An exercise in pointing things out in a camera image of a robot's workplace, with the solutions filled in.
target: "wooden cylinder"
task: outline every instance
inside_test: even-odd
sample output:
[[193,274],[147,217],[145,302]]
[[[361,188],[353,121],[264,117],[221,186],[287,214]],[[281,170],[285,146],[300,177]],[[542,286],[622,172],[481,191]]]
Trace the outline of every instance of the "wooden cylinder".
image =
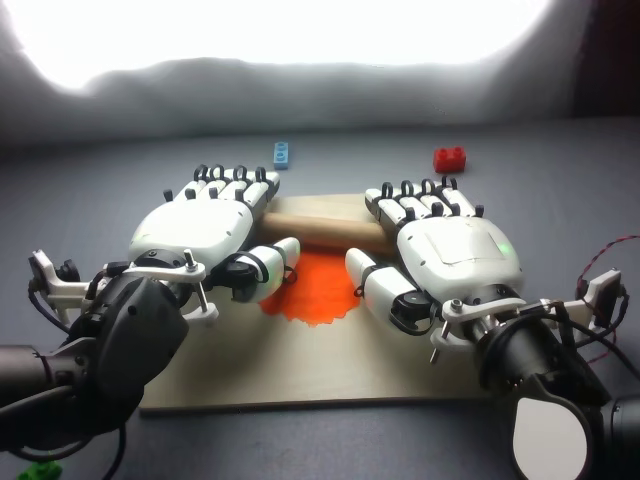
[[286,237],[297,238],[303,248],[323,247],[346,251],[355,247],[388,256],[395,253],[393,244],[377,223],[265,213],[258,222],[258,240],[275,242]]

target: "bright light panel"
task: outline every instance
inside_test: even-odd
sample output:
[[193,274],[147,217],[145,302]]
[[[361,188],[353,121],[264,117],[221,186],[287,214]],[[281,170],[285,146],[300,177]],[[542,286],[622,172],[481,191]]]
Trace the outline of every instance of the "bright light panel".
[[254,63],[464,64],[509,46],[551,0],[5,0],[23,51],[80,89],[111,70]]

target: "red lego brick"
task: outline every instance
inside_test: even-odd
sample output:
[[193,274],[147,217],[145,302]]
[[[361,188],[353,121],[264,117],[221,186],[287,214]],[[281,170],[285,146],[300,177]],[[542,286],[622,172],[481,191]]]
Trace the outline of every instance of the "red lego brick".
[[433,169],[436,173],[455,173],[464,171],[467,154],[462,147],[439,148],[433,152]]

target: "table surface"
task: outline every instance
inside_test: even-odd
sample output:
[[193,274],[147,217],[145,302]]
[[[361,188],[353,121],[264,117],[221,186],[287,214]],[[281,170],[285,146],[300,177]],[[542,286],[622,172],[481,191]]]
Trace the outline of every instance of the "table surface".
[[[182,188],[200,163],[254,168],[289,142],[279,195],[357,193],[383,181],[432,176],[434,148],[462,145],[461,190],[514,244],[523,295],[567,298],[578,274],[607,242],[638,233],[640,120],[610,119],[482,128],[187,139],[3,152],[0,164],[2,343],[54,348],[63,335],[26,298],[27,257],[37,248],[56,264],[73,258],[82,278],[126,256],[138,222]],[[632,294],[619,345],[640,363],[640,245],[607,253],[593,274],[616,266]],[[584,352],[590,357],[598,346]],[[594,365],[614,396],[640,391],[615,358]],[[140,418],[116,479],[448,479],[514,478],[488,401],[425,402]],[[100,478],[115,433],[64,460],[68,480]],[[0,455],[0,476],[26,462]]]

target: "robotic hand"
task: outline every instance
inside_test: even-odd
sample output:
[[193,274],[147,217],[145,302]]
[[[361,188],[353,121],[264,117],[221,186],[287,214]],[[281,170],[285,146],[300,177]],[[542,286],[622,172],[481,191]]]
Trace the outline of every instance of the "robotic hand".
[[[77,443],[54,457],[63,458],[121,427],[189,326],[217,318],[205,290],[226,286],[234,300],[258,302],[287,281],[300,254],[296,239],[241,250],[278,187],[278,174],[263,168],[201,165],[193,181],[175,198],[165,191],[167,203],[142,221],[129,260],[108,263],[91,282],[80,281],[71,260],[56,269],[44,252],[34,252],[29,299],[68,338],[51,353],[0,346],[0,451],[37,461],[42,457],[22,449]],[[194,291],[200,306],[182,315]],[[80,316],[69,326],[71,309]]]
[[[395,239],[400,269],[350,249],[345,262],[355,294],[409,335],[426,335],[442,321],[431,332],[432,364],[440,352],[475,356],[481,386],[506,400],[521,477],[573,480],[601,468],[612,473],[603,465],[626,471],[637,462],[631,452],[640,445],[640,402],[618,401],[604,422],[610,396],[576,350],[593,339],[574,336],[580,329],[602,339],[619,325],[628,303],[619,271],[582,285],[575,301],[527,304],[518,294],[523,275],[513,246],[455,179],[404,181],[400,189],[385,183],[382,191],[367,190],[365,203]],[[550,327],[559,327],[561,341]]]

